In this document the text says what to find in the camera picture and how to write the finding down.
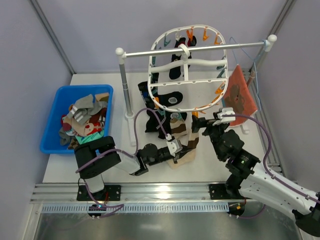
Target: gray sock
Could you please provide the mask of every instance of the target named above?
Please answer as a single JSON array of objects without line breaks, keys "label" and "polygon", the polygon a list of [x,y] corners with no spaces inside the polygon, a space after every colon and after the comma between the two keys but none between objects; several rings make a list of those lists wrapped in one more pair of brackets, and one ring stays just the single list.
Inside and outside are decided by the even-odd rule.
[{"label": "gray sock", "polygon": [[92,108],[87,110],[87,114],[93,116],[96,115],[101,109],[106,108],[108,103],[106,101],[96,101]]},{"label": "gray sock", "polygon": [[67,145],[70,143],[71,141],[71,137],[69,135],[66,134],[66,132],[64,131],[63,127],[60,128],[59,130],[59,136],[60,136],[60,145]]},{"label": "gray sock", "polygon": [[80,125],[84,125],[86,121],[88,121],[91,118],[91,115],[87,114],[87,109],[82,108],[78,109],[73,115],[73,117]]},{"label": "gray sock", "polygon": [[67,114],[67,117],[71,119],[75,115],[78,109],[93,108],[94,107],[93,101],[94,101],[94,96],[92,94],[78,99],[73,105],[71,111]]}]

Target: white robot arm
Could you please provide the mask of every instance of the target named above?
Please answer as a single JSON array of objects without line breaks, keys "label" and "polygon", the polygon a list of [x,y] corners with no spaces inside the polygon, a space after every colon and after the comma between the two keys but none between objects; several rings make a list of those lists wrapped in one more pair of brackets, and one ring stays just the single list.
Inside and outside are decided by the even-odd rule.
[{"label": "white robot arm", "polygon": [[232,108],[222,108],[206,120],[192,116],[192,131],[205,128],[202,135],[209,136],[219,161],[227,162],[231,176],[226,181],[226,191],[231,197],[250,198],[268,205],[295,221],[306,233],[320,237],[320,195],[295,184],[266,164],[271,149],[269,146],[263,161],[243,149],[244,142],[234,130],[225,131],[235,117],[245,117],[256,122],[267,134],[266,129],[254,118],[235,114]]}]

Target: black sock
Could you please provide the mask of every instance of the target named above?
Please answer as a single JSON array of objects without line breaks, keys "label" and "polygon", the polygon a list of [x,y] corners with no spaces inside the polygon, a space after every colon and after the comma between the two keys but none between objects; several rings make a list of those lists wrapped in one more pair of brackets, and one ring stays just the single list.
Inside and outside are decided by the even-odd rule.
[{"label": "black sock", "polygon": [[[158,111],[156,111],[156,115],[159,117],[160,121],[162,123],[162,126],[167,134],[171,134],[171,127],[170,127],[170,120],[173,118],[177,118],[176,112],[169,112],[165,111],[165,116],[162,116]],[[183,120],[187,119],[187,113],[186,112],[180,112],[181,117]],[[162,132],[161,128],[159,127],[159,122],[157,121],[156,116],[151,113],[149,120],[145,124],[145,133],[154,133],[159,132],[159,138],[165,139],[166,136]]]},{"label": "black sock", "polygon": [[[144,81],[144,82],[139,83],[138,88],[140,90],[141,96],[143,98],[143,101],[144,101],[146,107],[150,108],[150,109],[155,109],[155,103],[151,99],[151,97],[149,96],[147,82]],[[171,107],[171,106],[177,105],[177,104],[181,103],[184,98],[183,94],[179,91],[174,91],[174,92],[167,93],[167,94],[158,94],[157,87],[154,87],[152,89],[152,94],[155,98],[159,99],[160,104],[162,104],[166,107]],[[152,113],[149,111],[147,112],[147,114],[149,116],[152,115]]]},{"label": "black sock", "polygon": [[[181,37],[178,41],[177,40],[175,41],[174,48],[177,48],[180,44],[185,44],[185,43],[186,43],[186,38]],[[181,55],[177,56],[175,54],[172,54],[171,62],[178,61],[178,60],[181,60]],[[180,77],[180,75],[181,75],[181,67],[180,66],[171,68],[169,71],[169,78],[171,80],[178,79]]]},{"label": "black sock", "polygon": [[[178,41],[175,41],[174,47],[177,48],[180,44],[185,44],[185,43],[186,43],[186,38],[182,37]],[[192,40],[189,39],[187,42],[188,47],[194,47],[196,44],[197,44],[197,39],[195,36],[192,37]],[[181,55],[177,56],[177,55],[173,54],[171,57],[171,62],[174,62],[177,60],[181,60]],[[178,79],[180,77],[180,75],[181,75],[181,66],[171,68],[169,71],[169,78],[171,80]]]}]

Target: pink towel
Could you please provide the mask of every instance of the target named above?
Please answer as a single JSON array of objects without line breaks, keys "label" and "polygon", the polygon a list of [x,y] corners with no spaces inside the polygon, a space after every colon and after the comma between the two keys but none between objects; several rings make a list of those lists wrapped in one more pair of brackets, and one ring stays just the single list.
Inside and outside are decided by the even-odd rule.
[{"label": "pink towel", "polygon": [[[257,110],[257,106],[249,92],[242,69],[237,65],[229,77],[228,88],[223,96],[224,105],[233,108],[236,114],[251,116]],[[230,123],[230,127],[243,124],[247,119],[236,117],[235,121]]]}]

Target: white wall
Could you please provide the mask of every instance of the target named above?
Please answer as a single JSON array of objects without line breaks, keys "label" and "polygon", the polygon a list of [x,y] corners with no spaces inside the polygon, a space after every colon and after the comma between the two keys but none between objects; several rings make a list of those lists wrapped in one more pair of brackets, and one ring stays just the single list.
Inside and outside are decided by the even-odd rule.
[{"label": "white wall", "polygon": [[56,90],[70,82],[49,37],[27,0],[0,7],[0,239],[22,234],[35,183],[48,156],[40,140]]},{"label": "white wall", "polygon": [[259,71],[287,176],[320,191],[320,1],[296,1]]},{"label": "white wall", "polygon": [[[192,24],[219,30],[226,41],[263,39],[285,0],[39,0],[76,72],[119,71],[115,49],[147,51],[165,31]],[[258,48],[248,50],[252,56]],[[251,61],[239,51],[242,67]],[[230,52],[230,65],[235,67]],[[127,70],[145,70],[148,58],[130,59]]]}]

